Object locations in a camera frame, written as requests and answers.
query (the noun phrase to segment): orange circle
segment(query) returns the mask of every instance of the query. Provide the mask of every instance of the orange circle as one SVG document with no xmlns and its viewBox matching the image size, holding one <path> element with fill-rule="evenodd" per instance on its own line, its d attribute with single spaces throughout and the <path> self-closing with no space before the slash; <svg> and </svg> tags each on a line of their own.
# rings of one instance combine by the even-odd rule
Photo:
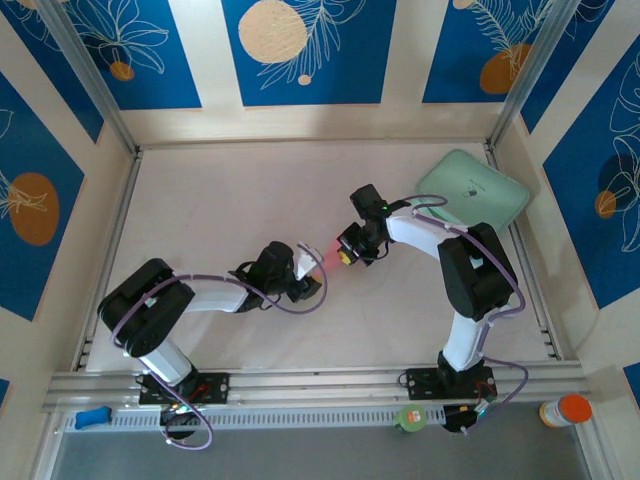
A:
<svg viewBox="0 0 640 480">
<path fill-rule="evenodd" d="M 113 62 L 109 66 L 109 71 L 111 72 L 111 75 L 121 82 L 128 82 L 129 80 L 133 80 L 133 77 L 135 77 L 133 68 L 120 61 Z"/>
<path fill-rule="evenodd" d="M 519 43 L 509 50 L 494 55 L 482 67 L 480 73 L 482 91 L 492 95 L 508 93 L 530 50 L 531 45 Z"/>
<path fill-rule="evenodd" d="M 39 173 L 23 173 L 11 184 L 9 200 L 13 202 L 11 225 L 18 236 L 36 247 L 49 243 L 60 219 L 58 194 L 49 179 Z"/>
<path fill-rule="evenodd" d="M 604 219 L 616 213 L 616 196 L 609 190 L 603 190 L 596 197 L 596 213 Z"/>
<path fill-rule="evenodd" d="M 583 423 L 593 416 L 589 401 L 577 393 L 562 397 L 558 406 L 562 416 L 571 423 Z"/>
</svg>

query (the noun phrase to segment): aluminum rail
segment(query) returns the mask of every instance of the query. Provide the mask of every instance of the aluminum rail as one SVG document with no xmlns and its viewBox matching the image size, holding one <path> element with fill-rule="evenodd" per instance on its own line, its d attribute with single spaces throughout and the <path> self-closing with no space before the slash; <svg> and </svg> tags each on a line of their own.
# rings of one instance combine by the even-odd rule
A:
<svg viewBox="0 0 640 480">
<path fill-rule="evenodd" d="M 531 402 L 567 393 L 588 394 L 578 361 L 524 362 L 529 382 L 514 401 Z M 410 367 L 304 370 L 207 370 L 231 374 L 227 405 L 220 408 L 382 406 L 409 402 L 398 377 Z M 494 366 L 498 400 L 520 383 L 522 372 Z M 56 373 L 45 397 L 45 412 L 72 412 L 108 405 L 115 410 L 138 405 L 141 372 Z M 475 399 L 421 401 L 447 405 Z"/>
</svg>

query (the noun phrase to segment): gray floor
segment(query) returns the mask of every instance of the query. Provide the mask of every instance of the gray floor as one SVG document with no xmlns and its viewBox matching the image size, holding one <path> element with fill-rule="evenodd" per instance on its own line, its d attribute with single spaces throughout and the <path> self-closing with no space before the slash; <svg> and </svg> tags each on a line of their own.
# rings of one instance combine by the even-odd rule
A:
<svg viewBox="0 0 640 480">
<path fill-rule="evenodd" d="M 589 478 L 572 428 L 550 429 L 537 405 L 514 404 L 469 438 L 441 427 L 221 431 L 184 452 L 157 432 L 66 434 L 55 480 L 417 480 Z"/>
</svg>

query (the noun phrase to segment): green object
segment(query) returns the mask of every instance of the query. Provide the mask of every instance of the green object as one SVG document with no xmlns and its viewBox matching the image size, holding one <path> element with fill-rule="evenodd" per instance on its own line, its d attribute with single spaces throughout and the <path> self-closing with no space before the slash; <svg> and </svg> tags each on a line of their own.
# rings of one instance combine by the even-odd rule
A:
<svg viewBox="0 0 640 480">
<path fill-rule="evenodd" d="M 496 231 L 506 228 L 529 202 L 525 187 L 463 150 L 453 150 L 440 160 L 420 180 L 417 192 L 442 195 L 448 200 L 443 207 L 428 209 L 440 220 L 467 226 L 486 222 Z"/>
<path fill-rule="evenodd" d="M 407 405 L 393 418 L 393 426 L 402 432 L 415 433 L 427 424 L 427 413 L 420 405 Z"/>
</svg>

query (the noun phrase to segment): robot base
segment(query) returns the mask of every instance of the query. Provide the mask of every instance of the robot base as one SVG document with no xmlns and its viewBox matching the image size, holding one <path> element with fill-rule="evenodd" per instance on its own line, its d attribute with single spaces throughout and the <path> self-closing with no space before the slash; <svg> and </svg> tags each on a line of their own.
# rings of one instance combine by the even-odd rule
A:
<svg viewBox="0 0 640 480">
<path fill-rule="evenodd" d="M 139 383 L 142 386 L 138 400 L 140 405 L 169 405 L 176 402 L 150 375 L 145 375 Z M 177 389 L 191 403 L 224 405 L 229 394 L 229 374 L 194 371 Z"/>
<path fill-rule="evenodd" d="M 473 378 L 447 387 L 439 368 L 410 368 L 406 371 L 409 400 L 476 400 L 495 397 L 497 390 L 490 367 L 474 369 Z"/>
</svg>

